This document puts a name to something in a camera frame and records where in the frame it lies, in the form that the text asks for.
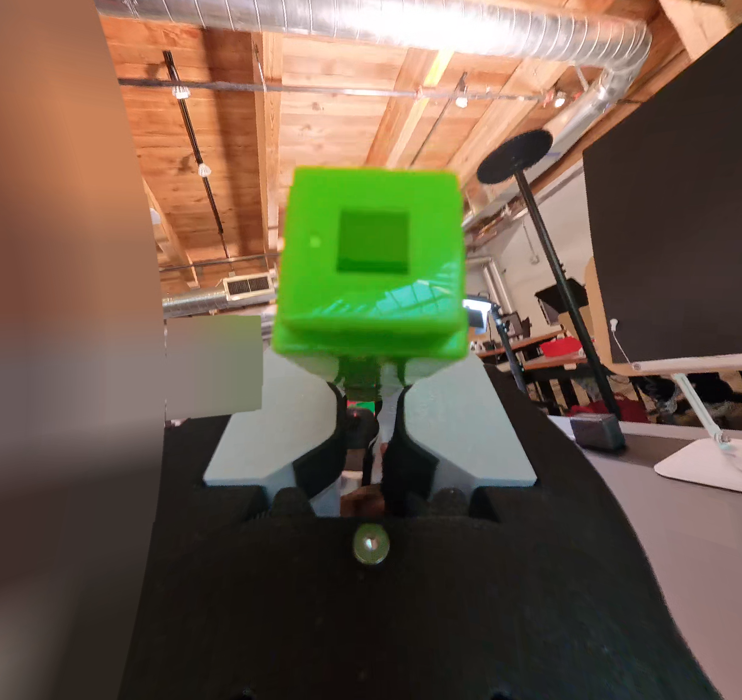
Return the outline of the black pole with round disc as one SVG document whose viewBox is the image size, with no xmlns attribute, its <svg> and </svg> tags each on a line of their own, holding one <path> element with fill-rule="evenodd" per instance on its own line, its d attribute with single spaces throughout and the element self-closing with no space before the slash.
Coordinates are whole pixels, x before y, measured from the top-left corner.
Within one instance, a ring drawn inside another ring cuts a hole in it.
<svg viewBox="0 0 742 700">
<path fill-rule="evenodd" d="M 622 413 L 608 381 L 606 370 L 598 357 L 588 328 L 580 314 L 577 301 L 571 293 L 568 279 L 536 204 L 531 186 L 524 174 L 526 169 L 536 165 L 548 154 L 552 144 L 552 134 L 543 129 L 529 130 L 507 139 L 482 161 L 477 168 L 477 179 L 485 185 L 496 185 L 510 178 L 516 180 L 519 192 L 536 230 L 536 235 L 555 278 L 560 296 L 568 308 L 570 318 L 577 330 L 578 339 L 591 371 L 593 371 L 602 400 L 608 412 L 621 420 Z"/>
</svg>

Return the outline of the green hollow cube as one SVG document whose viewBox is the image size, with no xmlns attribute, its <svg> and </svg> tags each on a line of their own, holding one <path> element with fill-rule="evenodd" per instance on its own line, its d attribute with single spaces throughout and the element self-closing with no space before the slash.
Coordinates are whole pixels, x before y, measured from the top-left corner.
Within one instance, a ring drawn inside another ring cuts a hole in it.
<svg viewBox="0 0 742 700">
<path fill-rule="evenodd" d="M 274 353 L 359 399 L 468 355 L 456 175 L 297 167 L 285 215 Z"/>
</svg>

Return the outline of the small silver duct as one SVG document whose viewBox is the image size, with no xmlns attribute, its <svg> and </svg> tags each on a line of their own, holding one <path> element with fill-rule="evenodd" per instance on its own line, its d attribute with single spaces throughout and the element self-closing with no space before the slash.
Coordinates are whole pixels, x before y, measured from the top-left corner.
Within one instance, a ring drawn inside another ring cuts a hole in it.
<svg viewBox="0 0 742 700">
<path fill-rule="evenodd" d="M 247 297 L 231 299 L 223 285 L 209 289 L 197 289 L 185 294 L 162 299 L 165 319 L 198 316 L 213 312 L 238 311 L 254 306 L 267 306 L 277 297 L 275 290 L 249 294 Z"/>
</svg>

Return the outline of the person's right hand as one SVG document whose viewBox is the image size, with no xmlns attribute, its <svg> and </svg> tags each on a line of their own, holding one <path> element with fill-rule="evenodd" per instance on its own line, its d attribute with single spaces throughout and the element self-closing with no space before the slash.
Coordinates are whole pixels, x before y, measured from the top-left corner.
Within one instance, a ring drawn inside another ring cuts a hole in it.
<svg viewBox="0 0 742 700">
<path fill-rule="evenodd" d="M 361 486 L 340 497 L 340 516 L 379 519 L 385 515 L 385 499 L 379 484 Z"/>
</svg>

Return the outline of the red bag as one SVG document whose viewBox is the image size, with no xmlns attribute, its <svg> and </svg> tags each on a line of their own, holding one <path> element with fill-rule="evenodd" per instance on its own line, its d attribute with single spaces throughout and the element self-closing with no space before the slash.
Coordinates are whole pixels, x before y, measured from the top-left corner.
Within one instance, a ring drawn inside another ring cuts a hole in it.
<svg viewBox="0 0 742 700">
<path fill-rule="evenodd" d="M 626 423 L 649 423 L 647 412 L 641 401 L 627 398 L 622 394 L 616 394 L 614 400 L 620 410 L 621 420 Z M 572 406 L 568 412 L 568 417 L 577 415 L 606 415 L 608 408 L 602 399 L 588 403 L 585 406 Z"/>
</svg>

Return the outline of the black hooded box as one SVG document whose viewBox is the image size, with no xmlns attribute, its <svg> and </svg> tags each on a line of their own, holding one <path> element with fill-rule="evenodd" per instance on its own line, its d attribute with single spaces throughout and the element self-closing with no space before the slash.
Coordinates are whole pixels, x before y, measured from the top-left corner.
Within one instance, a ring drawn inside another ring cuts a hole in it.
<svg viewBox="0 0 742 700">
<path fill-rule="evenodd" d="M 574 278 L 567 278 L 570 295 L 577 303 L 577 307 L 582 309 L 588 306 L 589 301 L 585 286 Z M 534 294 L 534 298 L 539 304 L 546 323 L 549 326 L 556 327 L 560 324 L 559 316 L 569 314 L 568 303 L 560 293 L 557 284 L 543 288 Z"/>
</svg>

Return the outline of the black ceiling light rail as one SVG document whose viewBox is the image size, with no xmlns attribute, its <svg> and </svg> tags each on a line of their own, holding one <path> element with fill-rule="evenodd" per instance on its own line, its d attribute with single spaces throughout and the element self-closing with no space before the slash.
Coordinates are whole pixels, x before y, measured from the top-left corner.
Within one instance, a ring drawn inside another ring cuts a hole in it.
<svg viewBox="0 0 742 700">
<path fill-rule="evenodd" d="M 180 78 L 180 74 L 177 71 L 177 67 L 176 67 L 176 65 L 174 63 L 174 58 L 172 56 L 172 52 L 170 50 L 168 50 L 168 49 L 163 50 L 162 56 L 163 56 L 163 61 L 165 62 L 165 67 L 167 69 L 169 80 L 172 83 L 172 87 L 173 86 L 176 86 L 176 85 L 181 85 L 181 86 L 188 87 L 184 83 L 182 83 L 182 80 Z M 191 146 L 191 152 L 194 155 L 194 159 L 196 161 L 197 170 L 198 170 L 199 163 L 200 162 L 204 162 L 205 163 L 205 161 L 203 159 L 203 155 L 202 155 L 201 149 L 200 149 L 199 144 L 198 144 L 196 131 L 194 129 L 194 125 L 193 125 L 193 122 L 192 122 L 192 119 L 191 119 L 191 115 L 190 115 L 190 111 L 189 111 L 189 108 L 188 108 L 187 101 L 189 99 L 184 100 L 184 101 L 179 101 L 177 99 L 176 100 L 177 100 L 177 104 L 178 104 L 178 107 L 179 107 L 179 110 L 180 110 L 180 114 L 181 114 L 181 117 L 182 117 L 182 123 L 184 124 L 185 130 L 186 130 L 186 133 L 187 133 L 187 136 L 189 138 L 189 143 L 190 143 L 190 146 Z M 225 238 L 225 235 L 224 235 L 223 222 L 221 220 L 221 216 L 220 216 L 220 213 L 218 211 L 218 206 L 217 206 L 216 201 L 215 201 L 214 193 L 213 193 L 213 190 L 211 188 L 211 183 L 210 183 L 210 179 L 209 179 L 210 177 L 208 177 L 208 178 L 201 178 L 199 176 L 199 178 L 200 178 L 201 183 L 203 184 L 203 188 L 204 188 L 204 190 L 206 192 L 206 198 L 207 198 L 207 201 L 209 203 L 209 207 L 211 209 L 211 214 L 213 215 L 213 219 L 214 219 L 214 222 L 215 222 L 217 231 L 218 231 L 218 236 L 220 238 L 220 244 L 221 244 L 222 250 L 224 252 L 224 256 L 226 258 L 229 258 L 230 257 L 230 253 L 229 253 L 228 246 L 227 246 L 227 243 L 226 243 L 226 238 Z"/>
</svg>

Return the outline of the white vent grille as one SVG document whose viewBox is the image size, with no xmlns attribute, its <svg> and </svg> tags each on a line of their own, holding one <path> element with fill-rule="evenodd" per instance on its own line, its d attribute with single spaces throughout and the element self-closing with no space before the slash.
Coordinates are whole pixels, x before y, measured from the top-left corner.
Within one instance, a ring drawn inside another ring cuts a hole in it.
<svg viewBox="0 0 742 700">
<path fill-rule="evenodd" d="M 222 283 L 231 303 L 265 303 L 276 296 L 274 276 L 270 272 L 227 277 Z"/>
</svg>

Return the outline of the red tray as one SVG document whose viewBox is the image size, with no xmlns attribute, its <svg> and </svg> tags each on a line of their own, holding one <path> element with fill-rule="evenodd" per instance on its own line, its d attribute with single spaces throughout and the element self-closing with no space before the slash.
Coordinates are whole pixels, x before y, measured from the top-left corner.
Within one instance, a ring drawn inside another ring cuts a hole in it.
<svg viewBox="0 0 742 700">
<path fill-rule="evenodd" d="M 572 355 L 577 357 L 585 356 L 582 343 L 576 337 L 572 336 L 554 337 L 548 342 L 541 343 L 539 350 L 543 357 L 552 359 Z"/>
</svg>

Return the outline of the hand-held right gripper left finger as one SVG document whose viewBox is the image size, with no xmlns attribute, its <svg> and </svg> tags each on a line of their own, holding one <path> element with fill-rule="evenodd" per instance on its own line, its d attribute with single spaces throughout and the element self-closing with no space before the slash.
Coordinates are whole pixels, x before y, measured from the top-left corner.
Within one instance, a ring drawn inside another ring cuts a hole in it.
<svg viewBox="0 0 742 700">
<path fill-rule="evenodd" d="M 346 412 L 347 399 L 334 385 L 265 352 L 262 407 L 231 416 L 203 482 L 258 487 L 269 503 L 296 488 L 318 517 L 339 517 Z"/>
</svg>

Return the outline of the wooden-edged desk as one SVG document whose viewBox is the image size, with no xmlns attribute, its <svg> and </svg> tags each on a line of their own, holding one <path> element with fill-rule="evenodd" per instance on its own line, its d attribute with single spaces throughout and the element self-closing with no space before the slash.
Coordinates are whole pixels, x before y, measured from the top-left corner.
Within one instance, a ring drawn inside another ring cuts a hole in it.
<svg viewBox="0 0 742 700">
<path fill-rule="evenodd" d="M 511 343 L 511 352 L 522 373 L 524 394 L 552 416 L 567 416 L 571 408 L 579 406 L 575 383 L 593 377 L 580 351 L 559 356 L 543 353 L 543 344 L 560 342 L 565 337 L 564 330 L 556 330 Z"/>
</svg>

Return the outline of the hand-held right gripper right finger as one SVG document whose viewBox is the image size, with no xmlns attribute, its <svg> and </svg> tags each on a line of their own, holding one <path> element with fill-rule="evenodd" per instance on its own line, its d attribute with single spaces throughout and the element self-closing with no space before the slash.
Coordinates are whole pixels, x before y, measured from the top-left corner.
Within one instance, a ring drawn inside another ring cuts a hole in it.
<svg viewBox="0 0 742 700">
<path fill-rule="evenodd" d="M 406 516 L 445 491 L 458 491 L 468 510 L 479 489 L 532 487 L 536 479 L 475 353 L 400 392 L 382 461 L 388 515 Z"/>
</svg>

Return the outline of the dark grey box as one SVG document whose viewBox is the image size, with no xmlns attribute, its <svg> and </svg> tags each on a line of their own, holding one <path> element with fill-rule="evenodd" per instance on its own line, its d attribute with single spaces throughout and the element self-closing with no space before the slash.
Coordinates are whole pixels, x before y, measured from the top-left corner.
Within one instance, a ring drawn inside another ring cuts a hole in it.
<svg viewBox="0 0 742 700">
<path fill-rule="evenodd" d="M 613 414 L 581 413 L 569 422 L 574 440 L 582 448 L 614 454 L 626 449 L 626 438 Z"/>
</svg>

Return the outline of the black panel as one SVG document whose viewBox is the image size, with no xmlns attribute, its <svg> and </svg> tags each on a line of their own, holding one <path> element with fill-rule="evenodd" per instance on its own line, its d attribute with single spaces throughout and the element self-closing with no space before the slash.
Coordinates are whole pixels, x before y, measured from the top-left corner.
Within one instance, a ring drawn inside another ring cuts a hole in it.
<svg viewBox="0 0 742 700">
<path fill-rule="evenodd" d="M 741 28 L 583 154 L 614 360 L 741 351 Z"/>
</svg>

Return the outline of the black tripod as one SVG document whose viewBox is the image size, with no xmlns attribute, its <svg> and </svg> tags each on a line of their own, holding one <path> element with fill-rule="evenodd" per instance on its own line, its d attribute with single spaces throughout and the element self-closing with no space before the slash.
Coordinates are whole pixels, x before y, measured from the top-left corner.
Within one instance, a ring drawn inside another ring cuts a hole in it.
<svg viewBox="0 0 742 700">
<path fill-rule="evenodd" d="M 507 329 L 505 326 L 505 321 L 502 317 L 500 306 L 492 302 L 490 305 L 490 314 L 495 324 L 496 331 L 499 335 L 502 348 L 505 351 L 505 355 L 507 357 L 507 361 L 510 366 L 511 374 L 514 378 L 516 386 L 527 397 L 528 388 L 527 388 L 527 384 L 524 379 L 523 368 L 511 346 L 511 342 L 507 334 Z"/>
</svg>

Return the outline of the white stand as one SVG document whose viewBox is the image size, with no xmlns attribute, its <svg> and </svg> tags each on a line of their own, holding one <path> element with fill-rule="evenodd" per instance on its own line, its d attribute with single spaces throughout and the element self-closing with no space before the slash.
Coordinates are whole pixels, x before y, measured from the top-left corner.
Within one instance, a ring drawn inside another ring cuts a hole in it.
<svg viewBox="0 0 742 700">
<path fill-rule="evenodd" d="M 657 463 L 654 472 L 671 480 L 741 492 L 740 441 L 731 438 L 728 432 L 712 419 L 686 373 L 740 371 L 740 353 L 643 362 L 629 361 L 628 364 L 641 376 L 669 372 L 706 430 L 706 437 L 691 441 Z"/>
</svg>

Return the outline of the silver ventilation duct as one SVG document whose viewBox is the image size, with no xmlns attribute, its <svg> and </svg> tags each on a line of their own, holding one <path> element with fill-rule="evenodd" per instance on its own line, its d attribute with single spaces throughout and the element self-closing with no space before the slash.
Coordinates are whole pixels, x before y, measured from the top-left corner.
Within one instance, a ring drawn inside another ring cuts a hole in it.
<svg viewBox="0 0 742 700">
<path fill-rule="evenodd" d="M 473 56 L 533 59 L 602 70 L 560 114 L 583 132 L 623 97 L 652 34 L 640 20 L 500 0 L 94 0 L 100 14 L 202 29 L 272 32 Z"/>
</svg>

